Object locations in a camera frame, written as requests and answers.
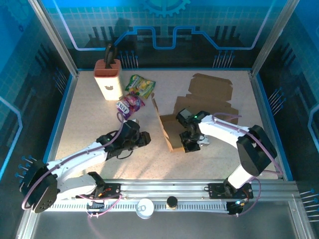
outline gear logo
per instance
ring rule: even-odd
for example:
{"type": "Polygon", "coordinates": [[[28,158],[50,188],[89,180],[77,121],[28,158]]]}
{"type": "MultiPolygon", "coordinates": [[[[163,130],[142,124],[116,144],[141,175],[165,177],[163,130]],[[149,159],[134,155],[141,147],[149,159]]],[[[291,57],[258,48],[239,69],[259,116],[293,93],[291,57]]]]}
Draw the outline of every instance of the gear logo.
{"type": "Polygon", "coordinates": [[[149,10],[150,14],[166,17],[179,14],[181,9],[185,10],[185,5],[190,3],[190,0],[142,0],[141,3],[144,10],[149,10]]]}

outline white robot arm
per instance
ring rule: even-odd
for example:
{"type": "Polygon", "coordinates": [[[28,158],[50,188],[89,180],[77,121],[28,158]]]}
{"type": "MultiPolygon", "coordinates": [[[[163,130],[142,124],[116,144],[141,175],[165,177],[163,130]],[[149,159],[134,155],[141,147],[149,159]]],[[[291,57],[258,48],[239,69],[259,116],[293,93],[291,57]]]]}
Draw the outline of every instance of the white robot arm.
{"type": "Polygon", "coordinates": [[[200,150],[199,139],[206,135],[218,138],[237,148],[241,164],[224,181],[225,192],[229,196],[259,176],[271,163],[271,159],[277,156],[266,133],[257,125],[251,128],[238,126],[220,120],[207,112],[193,115],[186,109],[180,111],[176,119],[187,129],[180,134],[185,152],[200,150]]]}
{"type": "Polygon", "coordinates": [[[47,164],[41,160],[33,162],[20,184],[20,192],[25,197],[29,195],[26,197],[27,202],[36,213],[45,211],[56,199],[72,198],[77,195],[90,195],[98,198],[107,189],[112,190],[112,188],[106,188],[104,180],[96,172],[89,172],[76,178],[71,178],[72,175],[110,158],[118,157],[124,150],[133,151],[148,145],[151,141],[150,134],[140,132],[139,129],[137,122],[129,120],[124,122],[116,138],[117,130],[102,135],[90,146],[63,159],[50,161],[47,164]],[[40,183],[34,190],[31,190],[37,181],[40,183]]]}

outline cardboard box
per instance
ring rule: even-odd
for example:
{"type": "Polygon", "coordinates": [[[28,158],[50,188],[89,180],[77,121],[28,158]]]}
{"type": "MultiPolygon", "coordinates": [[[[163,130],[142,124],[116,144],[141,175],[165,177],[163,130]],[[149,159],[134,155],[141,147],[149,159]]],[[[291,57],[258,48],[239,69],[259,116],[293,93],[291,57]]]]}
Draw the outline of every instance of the cardboard box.
{"type": "MultiPolygon", "coordinates": [[[[193,114],[200,111],[214,113],[229,113],[238,115],[238,110],[231,107],[227,101],[231,100],[233,87],[230,80],[195,74],[190,81],[188,91],[185,97],[178,96],[172,115],[159,115],[159,109],[155,101],[155,94],[151,94],[152,103],[156,110],[159,122],[162,126],[164,137],[166,139],[170,152],[183,152],[184,148],[181,143],[179,134],[185,129],[176,120],[176,115],[183,109],[188,109],[193,114]]],[[[227,116],[217,116],[221,120],[226,120],[227,116]]],[[[238,119],[232,119],[231,123],[238,123],[238,119]]]]}

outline enclosure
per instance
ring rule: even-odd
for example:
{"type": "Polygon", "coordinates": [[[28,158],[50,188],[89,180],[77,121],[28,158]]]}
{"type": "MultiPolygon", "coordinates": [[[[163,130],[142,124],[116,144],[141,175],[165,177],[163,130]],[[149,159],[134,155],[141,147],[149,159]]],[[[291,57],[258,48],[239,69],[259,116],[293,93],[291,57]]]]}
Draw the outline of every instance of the enclosure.
{"type": "Polygon", "coordinates": [[[1,238],[318,237],[318,1],[3,0],[0,11],[1,238]],[[151,144],[79,174],[96,171],[121,183],[128,201],[154,199],[149,220],[115,208],[90,221],[68,200],[40,214],[21,209],[25,159],[61,159],[118,128],[115,102],[103,98],[93,73],[109,43],[123,79],[156,81],[161,116],[173,113],[197,74],[231,81],[228,103],[242,116],[238,125],[262,126],[284,171],[259,177],[254,210],[239,218],[162,212],[159,195],[171,185],[185,202],[209,202],[199,186],[223,182],[239,157],[218,140],[199,152],[170,152],[150,99],[134,117],[151,144]]]}

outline purple snack package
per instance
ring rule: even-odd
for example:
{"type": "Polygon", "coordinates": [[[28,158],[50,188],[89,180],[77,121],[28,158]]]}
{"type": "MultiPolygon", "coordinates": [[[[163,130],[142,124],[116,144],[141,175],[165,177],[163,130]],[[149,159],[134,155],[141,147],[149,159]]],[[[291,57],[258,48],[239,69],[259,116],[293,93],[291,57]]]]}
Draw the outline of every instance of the purple snack package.
{"type": "Polygon", "coordinates": [[[127,120],[134,112],[138,111],[143,106],[145,106],[144,102],[133,93],[123,96],[116,103],[116,108],[119,112],[123,113],[125,120],[127,120]]]}

